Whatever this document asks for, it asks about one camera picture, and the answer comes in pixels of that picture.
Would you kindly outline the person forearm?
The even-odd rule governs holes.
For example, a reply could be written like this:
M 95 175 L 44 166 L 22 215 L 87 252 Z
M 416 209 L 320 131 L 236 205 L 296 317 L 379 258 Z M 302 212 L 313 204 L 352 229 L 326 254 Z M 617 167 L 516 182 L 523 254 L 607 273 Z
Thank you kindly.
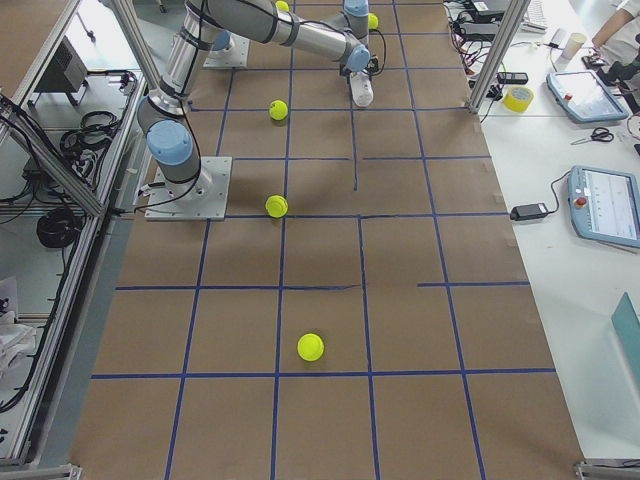
M 603 46 L 616 32 L 633 19 L 634 15 L 626 9 L 616 10 L 593 36 L 593 47 L 598 49 Z

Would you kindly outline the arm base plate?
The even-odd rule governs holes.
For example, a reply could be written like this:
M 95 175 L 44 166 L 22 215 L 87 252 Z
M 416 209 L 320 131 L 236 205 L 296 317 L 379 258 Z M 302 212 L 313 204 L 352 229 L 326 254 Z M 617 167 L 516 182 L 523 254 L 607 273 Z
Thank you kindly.
M 246 68 L 250 40 L 230 32 L 222 32 L 214 41 L 205 62 L 205 69 Z
M 156 169 L 154 182 L 162 186 L 150 190 L 144 216 L 150 221 L 223 221 L 226 216 L 232 158 L 204 156 L 201 172 L 194 187 L 192 182 L 181 185 L 165 179 Z

